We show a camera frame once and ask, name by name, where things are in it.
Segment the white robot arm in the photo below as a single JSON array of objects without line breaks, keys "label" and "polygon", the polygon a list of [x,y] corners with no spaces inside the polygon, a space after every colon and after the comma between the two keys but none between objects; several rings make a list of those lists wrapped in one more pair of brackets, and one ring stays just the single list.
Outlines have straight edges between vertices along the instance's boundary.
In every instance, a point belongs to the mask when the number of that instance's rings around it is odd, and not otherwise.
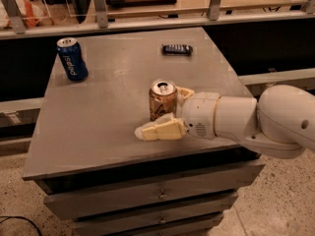
[{"label": "white robot arm", "polygon": [[287,85],[254,97],[187,90],[181,113],[167,113],[135,130],[143,141],[178,140],[184,135],[232,140],[275,158],[296,158],[315,150],[315,96]]}]

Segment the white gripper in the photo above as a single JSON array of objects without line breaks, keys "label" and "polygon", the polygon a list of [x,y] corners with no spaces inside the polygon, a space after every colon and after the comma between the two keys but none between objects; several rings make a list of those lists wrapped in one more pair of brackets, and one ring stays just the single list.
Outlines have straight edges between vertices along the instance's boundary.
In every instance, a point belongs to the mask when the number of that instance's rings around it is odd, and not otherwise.
[{"label": "white gripper", "polygon": [[220,95],[217,92],[194,94],[190,88],[176,89],[177,104],[183,105],[181,114],[183,120],[168,113],[138,127],[134,132],[135,136],[143,141],[179,140],[186,134],[187,129],[188,134],[195,138],[213,140],[216,137],[214,115]]}]

